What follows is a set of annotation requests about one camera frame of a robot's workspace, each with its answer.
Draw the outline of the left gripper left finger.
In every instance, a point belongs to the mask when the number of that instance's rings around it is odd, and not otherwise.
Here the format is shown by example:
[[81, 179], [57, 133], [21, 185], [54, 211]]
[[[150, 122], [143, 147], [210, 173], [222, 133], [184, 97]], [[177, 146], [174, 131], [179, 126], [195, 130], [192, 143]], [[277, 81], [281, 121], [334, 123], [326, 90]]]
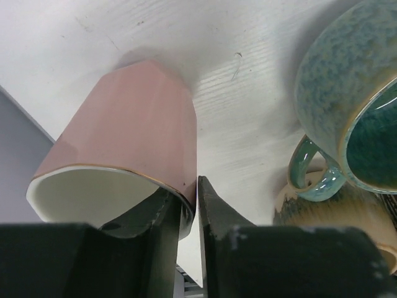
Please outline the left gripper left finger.
[[121, 216], [1, 225], [2, 297], [172, 297], [180, 199], [158, 189]]

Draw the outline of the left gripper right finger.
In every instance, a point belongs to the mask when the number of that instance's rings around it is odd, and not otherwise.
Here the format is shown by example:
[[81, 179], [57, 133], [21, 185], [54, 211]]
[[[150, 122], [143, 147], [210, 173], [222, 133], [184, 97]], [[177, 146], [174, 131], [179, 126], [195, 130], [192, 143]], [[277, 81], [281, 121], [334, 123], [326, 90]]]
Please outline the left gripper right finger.
[[374, 242], [354, 227], [257, 226], [198, 178], [205, 297], [395, 297]]

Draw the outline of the beige round mug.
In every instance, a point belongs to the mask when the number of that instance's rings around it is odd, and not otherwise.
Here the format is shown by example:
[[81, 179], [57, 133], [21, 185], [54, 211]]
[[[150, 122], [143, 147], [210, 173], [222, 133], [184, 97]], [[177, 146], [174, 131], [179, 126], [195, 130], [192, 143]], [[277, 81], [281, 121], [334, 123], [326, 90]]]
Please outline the beige round mug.
[[273, 224], [359, 228], [376, 244], [390, 273], [396, 272], [396, 227], [392, 215], [377, 194], [349, 183], [322, 202], [307, 201], [285, 185], [275, 200]]

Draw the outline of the pink faceted mug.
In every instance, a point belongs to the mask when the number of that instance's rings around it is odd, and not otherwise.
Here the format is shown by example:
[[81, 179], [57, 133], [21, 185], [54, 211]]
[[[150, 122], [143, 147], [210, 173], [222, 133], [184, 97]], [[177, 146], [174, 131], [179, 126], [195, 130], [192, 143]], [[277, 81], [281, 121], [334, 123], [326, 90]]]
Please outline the pink faceted mug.
[[101, 227], [165, 189], [196, 206], [197, 117], [188, 87], [154, 60], [105, 74], [38, 167], [26, 192], [44, 222]]

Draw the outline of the green speckled mug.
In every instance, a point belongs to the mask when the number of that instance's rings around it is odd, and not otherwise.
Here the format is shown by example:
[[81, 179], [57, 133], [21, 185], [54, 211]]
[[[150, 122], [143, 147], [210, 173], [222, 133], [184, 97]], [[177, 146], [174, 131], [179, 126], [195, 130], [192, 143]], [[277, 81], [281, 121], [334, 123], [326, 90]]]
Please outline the green speckled mug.
[[362, 1], [330, 23], [297, 71], [294, 101], [305, 136], [290, 187], [314, 202], [345, 183], [396, 193], [396, 2]]

